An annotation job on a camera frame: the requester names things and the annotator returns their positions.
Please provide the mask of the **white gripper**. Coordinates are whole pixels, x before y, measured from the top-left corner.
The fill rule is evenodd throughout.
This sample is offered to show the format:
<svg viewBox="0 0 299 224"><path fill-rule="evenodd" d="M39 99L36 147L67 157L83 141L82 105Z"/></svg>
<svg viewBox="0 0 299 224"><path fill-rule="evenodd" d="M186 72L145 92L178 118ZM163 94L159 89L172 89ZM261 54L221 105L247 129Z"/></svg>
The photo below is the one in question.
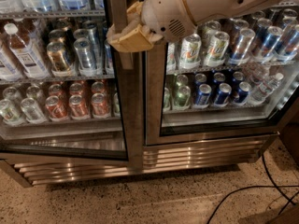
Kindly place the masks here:
<svg viewBox="0 0 299 224"><path fill-rule="evenodd" d="M141 15L146 25L133 20L119 33L112 25L107 42L118 52L150 50L163 37L167 42L176 42L197 29L186 0L136 1L127 9L127 15Z"/></svg>

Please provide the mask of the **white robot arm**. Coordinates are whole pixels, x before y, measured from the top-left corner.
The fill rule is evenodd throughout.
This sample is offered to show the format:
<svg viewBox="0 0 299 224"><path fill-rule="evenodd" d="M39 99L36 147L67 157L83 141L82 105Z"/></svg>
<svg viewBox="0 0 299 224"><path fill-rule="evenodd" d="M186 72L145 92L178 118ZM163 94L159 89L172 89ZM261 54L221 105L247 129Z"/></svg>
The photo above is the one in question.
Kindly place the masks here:
<svg viewBox="0 0 299 224"><path fill-rule="evenodd" d="M163 39L176 42L192 35L207 21L247 15L282 0L144 0L126 11L129 24L116 32L110 27L107 41L119 52L150 50Z"/></svg>

